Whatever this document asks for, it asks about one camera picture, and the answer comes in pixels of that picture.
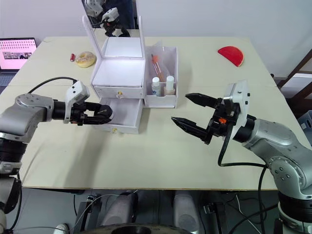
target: red fruit slice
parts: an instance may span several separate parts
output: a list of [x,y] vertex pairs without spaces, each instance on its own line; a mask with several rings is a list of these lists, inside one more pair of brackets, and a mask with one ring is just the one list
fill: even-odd
[[226,46],[218,50],[218,53],[226,57],[236,67],[239,67],[244,61],[244,54],[234,46]]

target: open drawer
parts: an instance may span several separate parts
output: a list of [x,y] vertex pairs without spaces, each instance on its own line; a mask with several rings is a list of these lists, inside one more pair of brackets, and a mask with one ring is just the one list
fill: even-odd
[[100,104],[109,105],[113,110],[114,118],[107,124],[93,125],[95,128],[112,133],[138,134],[143,99],[101,98]]

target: white bottle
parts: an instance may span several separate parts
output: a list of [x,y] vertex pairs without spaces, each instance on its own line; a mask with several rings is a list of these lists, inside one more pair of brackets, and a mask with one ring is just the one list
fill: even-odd
[[153,95],[160,97],[160,83],[158,77],[154,77],[152,80],[152,92]]
[[166,87],[164,87],[164,96],[175,95],[176,90],[174,89],[175,78],[173,76],[167,76]]

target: red small object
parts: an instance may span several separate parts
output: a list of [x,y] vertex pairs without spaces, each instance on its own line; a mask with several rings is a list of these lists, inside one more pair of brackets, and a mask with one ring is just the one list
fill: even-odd
[[75,55],[74,55],[74,54],[71,54],[71,56],[70,56],[70,61],[71,61],[71,62],[74,62],[74,61],[75,61]]
[[227,122],[227,120],[225,118],[220,118],[219,122],[222,123],[222,124],[225,124]]
[[226,46],[218,50],[218,53],[226,57],[236,67],[239,67],[244,61],[244,54],[234,46]]

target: white drawer unit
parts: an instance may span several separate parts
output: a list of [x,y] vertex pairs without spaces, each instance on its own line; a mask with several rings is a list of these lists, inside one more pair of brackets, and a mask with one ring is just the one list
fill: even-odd
[[113,110],[114,118],[108,124],[94,125],[95,128],[111,133],[138,134],[143,99],[101,98],[100,104],[109,105]]
[[91,77],[91,86],[101,104],[109,105],[114,113],[111,122],[94,126],[112,133],[139,133],[142,108],[176,108],[178,97],[178,62],[176,47],[168,50],[164,62],[174,76],[175,95],[157,97],[152,95],[152,65],[149,47],[144,46],[141,17],[138,17],[140,38],[109,37],[99,47],[93,29],[86,17],[82,18],[87,34],[94,47],[97,61]]

